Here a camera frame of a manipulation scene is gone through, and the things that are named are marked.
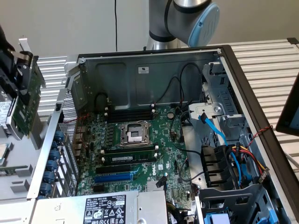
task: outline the motherboard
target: motherboard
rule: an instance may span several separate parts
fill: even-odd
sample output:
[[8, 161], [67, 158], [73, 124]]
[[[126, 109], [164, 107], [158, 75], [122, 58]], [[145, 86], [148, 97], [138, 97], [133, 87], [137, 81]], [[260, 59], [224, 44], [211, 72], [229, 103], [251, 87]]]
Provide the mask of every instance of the motherboard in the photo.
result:
[[[165, 190], [167, 201], [190, 208], [195, 192], [178, 175], [187, 156], [173, 145], [185, 148], [181, 118], [174, 114], [174, 108], [161, 106], [149, 120], [112, 123], [95, 113], [79, 119], [74, 141], [80, 167], [77, 195]], [[181, 176], [190, 178], [189, 168]], [[158, 188], [162, 177], [167, 184]]]

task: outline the blue pcie slot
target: blue pcie slot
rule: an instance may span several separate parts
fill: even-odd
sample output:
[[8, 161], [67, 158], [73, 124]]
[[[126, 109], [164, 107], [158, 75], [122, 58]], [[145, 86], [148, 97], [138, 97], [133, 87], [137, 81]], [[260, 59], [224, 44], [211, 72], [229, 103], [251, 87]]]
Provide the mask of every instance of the blue pcie slot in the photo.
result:
[[113, 181], [132, 181], [132, 173], [110, 174], [105, 176], [97, 176], [94, 183], [113, 182]]

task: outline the power supply label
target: power supply label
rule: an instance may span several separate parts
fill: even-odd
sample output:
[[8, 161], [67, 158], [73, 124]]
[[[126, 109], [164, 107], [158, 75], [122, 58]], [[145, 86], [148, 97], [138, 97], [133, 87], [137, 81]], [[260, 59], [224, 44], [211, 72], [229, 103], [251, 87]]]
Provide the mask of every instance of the power supply label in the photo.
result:
[[86, 199], [83, 224], [125, 224], [126, 195]]

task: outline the display screen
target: display screen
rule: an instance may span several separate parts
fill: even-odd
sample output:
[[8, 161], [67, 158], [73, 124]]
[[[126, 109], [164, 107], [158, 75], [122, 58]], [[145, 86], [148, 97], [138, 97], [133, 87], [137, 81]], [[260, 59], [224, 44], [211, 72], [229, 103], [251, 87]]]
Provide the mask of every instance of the display screen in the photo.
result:
[[276, 131], [299, 136], [299, 74], [280, 115]]

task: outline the yellow wire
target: yellow wire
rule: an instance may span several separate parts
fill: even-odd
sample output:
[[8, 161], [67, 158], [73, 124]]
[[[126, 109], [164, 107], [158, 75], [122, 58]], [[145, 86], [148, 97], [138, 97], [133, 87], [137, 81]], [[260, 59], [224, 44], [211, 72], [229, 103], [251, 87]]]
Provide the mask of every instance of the yellow wire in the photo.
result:
[[[240, 146], [241, 149], [244, 149], [244, 150], [247, 150], [249, 151], [247, 148], [245, 148], [244, 146]], [[263, 165], [260, 163], [259, 160], [257, 160], [258, 164], [260, 165], [260, 167], [263, 169], [263, 170], [266, 170], [265, 167], [263, 167]]]

